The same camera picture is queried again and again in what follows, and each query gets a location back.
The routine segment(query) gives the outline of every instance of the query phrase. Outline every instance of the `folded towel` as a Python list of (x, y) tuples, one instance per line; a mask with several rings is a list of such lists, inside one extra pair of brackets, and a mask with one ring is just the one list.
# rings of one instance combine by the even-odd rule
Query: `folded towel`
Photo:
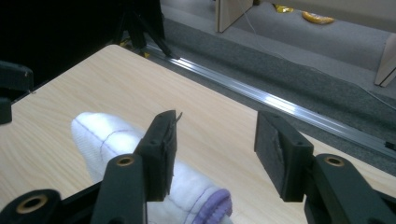
[[(73, 139), (87, 163), (92, 181), (103, 179), (107, 163), (133, 153), (144, 132), (104, 113), (85, 112), (71, 125)], [(175, 160), (170, 194), (163, 202), (148, 203), (148, 223), (232, 223), (231, 195), (205, 175)]]

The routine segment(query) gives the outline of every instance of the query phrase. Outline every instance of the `floor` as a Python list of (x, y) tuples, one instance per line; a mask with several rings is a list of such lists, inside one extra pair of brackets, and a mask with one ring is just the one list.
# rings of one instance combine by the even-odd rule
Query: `floor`
[(396, 81), (374, 84), (390, 33), (344, 21), (317, 25), (301, 11), (277, 13), (272, 4), (254, 6), (223, 33), (215, 31), (215, 1), (162, 0), (166, 19), (258, 49), (396, 99)]

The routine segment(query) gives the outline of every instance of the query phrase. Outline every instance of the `wooden table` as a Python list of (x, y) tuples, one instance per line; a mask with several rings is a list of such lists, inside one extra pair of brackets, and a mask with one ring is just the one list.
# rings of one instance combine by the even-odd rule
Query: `wooden table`
[[(257, 111), (117, 46), (106, 47), (12, 106), (0, 127), (0, 208), (33, 189), (68, 197), (91, 184), (70, 124), (86, 111), (147, 129), (155, 115), (183, 112), (177, 157), (230, 190), (234, 223), (306, 223), (302, 203), (283, 203), (253, 151)], [(352, 161), (396, 197), (396, 178), (319, 141), (315, 153)]]

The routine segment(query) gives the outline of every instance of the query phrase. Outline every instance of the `yellow object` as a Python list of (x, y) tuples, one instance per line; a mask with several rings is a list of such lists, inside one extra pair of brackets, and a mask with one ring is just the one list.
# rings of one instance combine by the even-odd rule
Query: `yellow object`
[(319, 16), (317, 14), (306, 12), (306, 11), (303, 12), (303, 18), (306, 19), (307, 21), (310, 21), (310, 22), (313, 22), (316, 24), (329, 24), (329, 23), (334, 22), (333, 18)]
[(129, 42), (130, 40), (131, 40), (130, 37), (126, 37), (125, 39), (121, 40), (120, 46), (123, 47), (123, 48), (125, 48), (126, 45), (128, 44), (128, 42)]
[(280, 6), (280, 5), (277, 5), (277, 4), (273, 4), (273, 5), (274, 5), (276, 11), (279, 12), (279, 13), (292, 12), (293, 11), (293, 8), (291, 8), (291, 7), (283, 7), (283, 6)]

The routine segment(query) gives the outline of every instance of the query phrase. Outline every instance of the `black plastic bracket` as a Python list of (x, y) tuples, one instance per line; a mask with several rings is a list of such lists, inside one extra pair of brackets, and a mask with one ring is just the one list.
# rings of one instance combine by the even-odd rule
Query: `black plastic bracket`
[(91, 223), (147, 223), (143, 160), (125, 154), (108, 162)]
[(310, 224), (396, 223), (396, 200), (372, 189), (339, 156), (314, 157), (313, 145), (278, 115), (259, 111), (255, 151), (285, 202), (301, 202)]
[(169, 194), (177, 153), (176, 128), (179, 119), (175, 110), (157, 115), (134, 152), (143, 159), (150, 202), (163, 201)]
[(0, 97), (0, 125), (12, 121), (11, 101), (8, 98)]
[(0, 87), (15, 91), (32, 91), (33, 71), (21, 64), (0, 61)]

